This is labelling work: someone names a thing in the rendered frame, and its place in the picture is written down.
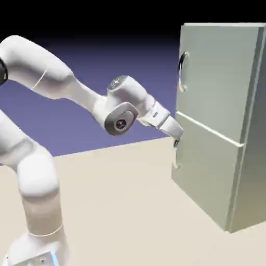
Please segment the grey-green painted cabinet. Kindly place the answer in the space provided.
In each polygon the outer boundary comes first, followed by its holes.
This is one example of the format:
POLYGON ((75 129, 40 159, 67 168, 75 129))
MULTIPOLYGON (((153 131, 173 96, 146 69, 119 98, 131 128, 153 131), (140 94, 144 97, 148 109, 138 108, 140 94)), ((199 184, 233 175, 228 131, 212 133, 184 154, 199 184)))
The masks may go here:
POLYGON ((242 131, 244 147, 237 163, 226 230, 233 233, 266 221, 266 23, 207 24, 264 26, 246 104, 242 131))

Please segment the short grey-green cabinet door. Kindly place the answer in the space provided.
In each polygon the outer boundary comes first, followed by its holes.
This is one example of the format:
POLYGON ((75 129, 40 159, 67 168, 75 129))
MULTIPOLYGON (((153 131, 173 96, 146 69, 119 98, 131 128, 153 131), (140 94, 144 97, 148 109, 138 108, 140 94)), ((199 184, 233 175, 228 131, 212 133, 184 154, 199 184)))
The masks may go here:
POLYGON ((179 169, 173 181, 223 230, 228 230, 238 159, 244 144, 176 112, 184 133, 178 143, 179 169))

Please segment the tall grey-green cabinet door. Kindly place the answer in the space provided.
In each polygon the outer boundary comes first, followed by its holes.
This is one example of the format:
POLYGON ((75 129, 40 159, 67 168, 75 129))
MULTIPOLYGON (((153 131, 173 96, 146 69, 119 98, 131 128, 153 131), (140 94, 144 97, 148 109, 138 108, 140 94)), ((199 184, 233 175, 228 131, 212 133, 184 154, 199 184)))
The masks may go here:
POLYGON ((186 23, 180 31, 185 92, 177 112, 238 143, 264 26, 186 23))

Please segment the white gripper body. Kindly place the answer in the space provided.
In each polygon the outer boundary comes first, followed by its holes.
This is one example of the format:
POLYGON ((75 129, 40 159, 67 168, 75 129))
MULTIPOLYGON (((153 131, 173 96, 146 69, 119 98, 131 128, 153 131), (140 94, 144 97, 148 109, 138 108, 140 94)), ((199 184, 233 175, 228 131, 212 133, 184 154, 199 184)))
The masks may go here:
POLYGON ((168 116, 159 129, 172 138, 181 138, 183 135, 183 128, 172 116, 168 116))

